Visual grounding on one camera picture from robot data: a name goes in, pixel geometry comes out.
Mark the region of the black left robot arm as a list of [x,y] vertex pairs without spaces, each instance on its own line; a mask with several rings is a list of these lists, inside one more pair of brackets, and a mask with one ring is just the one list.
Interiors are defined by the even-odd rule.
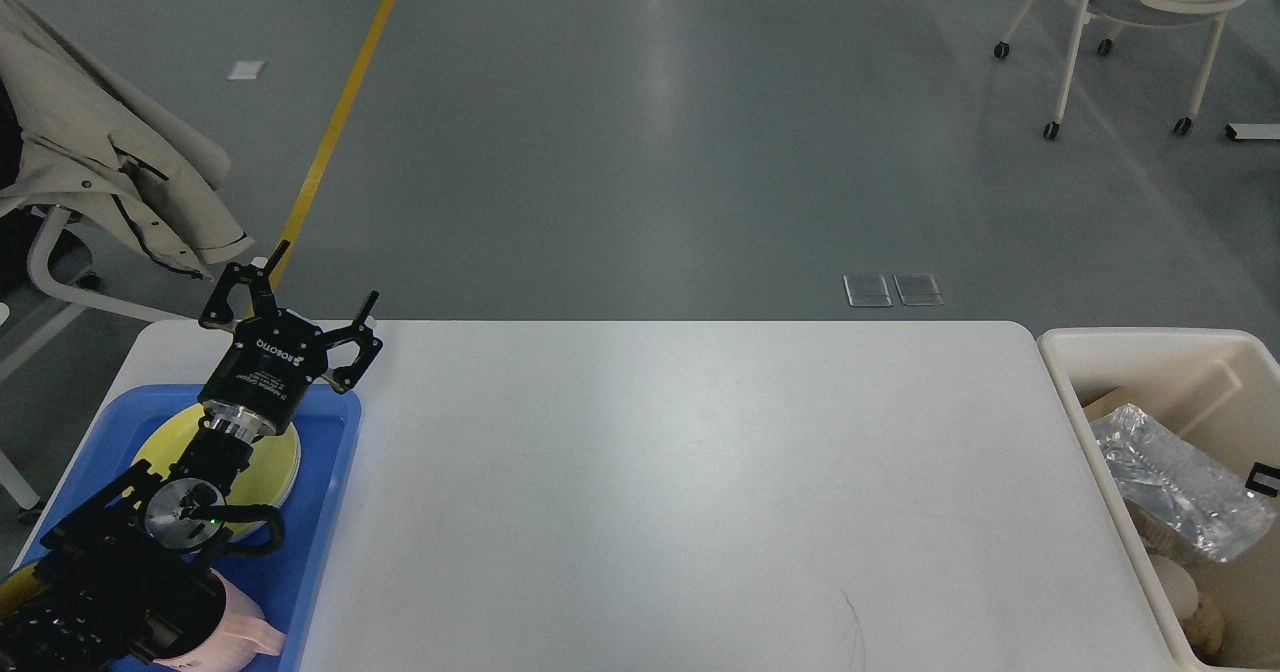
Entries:
[[261,559],[287,540],[271,502],[234,502],[236,481],[269,438],[287,433],[316,381],[351,390],[380,349],[370,292],[326,330],[276,303],[261,265],[230,262],[198,325],[230,346],[198,390],[198,419],[178,457],[140,458],[41,539],[44,554],[3,582],[5,671],[106,671],[134,658],[170,671],[242,671],[279,657],[287,634],[216,567]]

